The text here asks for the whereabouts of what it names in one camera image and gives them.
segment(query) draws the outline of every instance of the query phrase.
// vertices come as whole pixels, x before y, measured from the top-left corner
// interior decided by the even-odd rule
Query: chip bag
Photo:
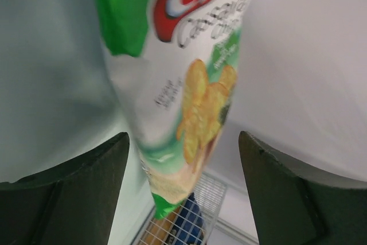
[[[237,80],[249,0],[96,0],[107,71],[163,218],[190,195]]]

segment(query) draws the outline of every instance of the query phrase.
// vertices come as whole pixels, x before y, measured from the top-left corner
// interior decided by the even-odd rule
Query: white wall
[[[0,0],[0,11],[1,182],[91,149],[117,121],[93,0]]]
[[[366,19],[366,0],[253,0],[229,123],[367,180]]]

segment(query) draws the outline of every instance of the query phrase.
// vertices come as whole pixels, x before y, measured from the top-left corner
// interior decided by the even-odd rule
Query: white shelf
[[[195,239],[195,241],[191,243],[192,245],[206,244],[212,230],[216,225],[226,190],[226,184],[204,173],[194,189],[195,200],[200,208],[202,217],[200,217],[199,213],[192,210],[192,208],[196,205],[194,202],[189,202],[190,204],[188,205],[191,206],[189,209],[185,207],[187,206],[186,202],[190,199],[186,199],[174,212],[173,220],[167,218],[157,220],[153,218],[155,212],[155,209],[153,209],[142,229],[137,234],[133,245],[168,245],[166,241],[170,236],[170,231],[173,225],[178,225],[178,223],[176,223],[178,219],[182,221],[182,225],[185,223],[191,225],[191,230],[187,231],[187,228],[184,229],[183,227],[179,227],[178,232],[175,235],[175,239],[171,245],[186,244],[189,236],[191,239]],[[200,228],[202,236],[197,238],[196,236],[191,235],[191,231],[193,227],[199,228],[199,219],[204,219],[204,224]],[[181,232],[185,233],[186,240],[179,239]]]

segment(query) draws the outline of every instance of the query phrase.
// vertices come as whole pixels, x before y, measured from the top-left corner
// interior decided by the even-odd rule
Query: metal wire shelf
[[[202,217],[192,210],[195,203],[190,198],[186,199],[178,209],[165,219],[157,220],[153,218],[155,212],[153,209],[132,244],[186,245],[188,239],[190,239],[190,245],[205,245],[218,219],[226,191],[227,185],[225,183],[203,173],[194,189],[195,200],[200,208]],[[177,234],[172,238],[170,232],[178,219],[192,226],[189,231],[184,227],[179,227]],[[200,219],[204,219],[204,223],[200,227],[200,234],[194,236],[191,231],[194,227],[198,227],[197,222]],[[184,240],[179,238],[180,232],[186,236]]]

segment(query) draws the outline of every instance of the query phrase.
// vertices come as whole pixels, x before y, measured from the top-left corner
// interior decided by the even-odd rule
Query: chip
[[[222,74],[220,75],[218,82],[223,84],[228,91],[231,91],[237,82],[236,70],[232,66],[226,65],[223,68]]]
[[[204,109],[200,106],[193,105],[188,116],[184,120],[185,138],[184,138],[184,157],[188,164],[191,164],[198,152],[200,138],[206,130],[206,116]]]
[[[182,115],[186,119],[192,105],[200,105],[209,84],[208,73],[202,60],[194,60],[187,73],[182,97]]]
[[[199,136],[197,134],[198,121],[199,117],[196,112],[190,112],[185,120],[183,156],[188,164],[191,164],[195,160],[199,146]]]
[[[210,120],[207,124],[206,131],[200,139],[200,148],[203,149],[207,144],[219,133],[222,125],[217,120]]]
[[[204,113],[210,119],[217,119],[226,104],[229,91],[221,83],[210,83],[202,100]]]

